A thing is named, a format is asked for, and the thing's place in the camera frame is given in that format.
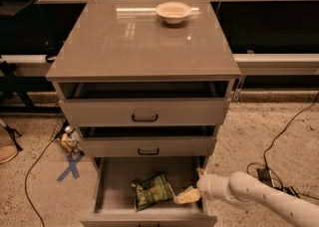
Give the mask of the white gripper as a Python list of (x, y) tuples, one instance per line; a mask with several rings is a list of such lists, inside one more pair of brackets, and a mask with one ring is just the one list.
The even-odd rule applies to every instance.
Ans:
[(199, 177), (196, 184), (198, 189), (190, 186), (184, 192), (178, 194), (173, 199), (176, 204), (196, 202), (201, 196), (206, 200), (219, 199), (227, 201), (230, 198), (231, 191), (228, 177), (207, 174), (202, 168), (198, 168), (196, 171)]

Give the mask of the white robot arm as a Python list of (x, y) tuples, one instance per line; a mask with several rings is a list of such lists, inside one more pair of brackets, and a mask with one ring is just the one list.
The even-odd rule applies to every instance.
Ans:
[(190, 186), (177, 195), (176, 204), (219, 199), (245, 210), (261, 204), (295, 227), (319, 227), (318, 205), (272, 188), (245, 172), (224, 177), (198, 168), (197, 173), (196, 187)]

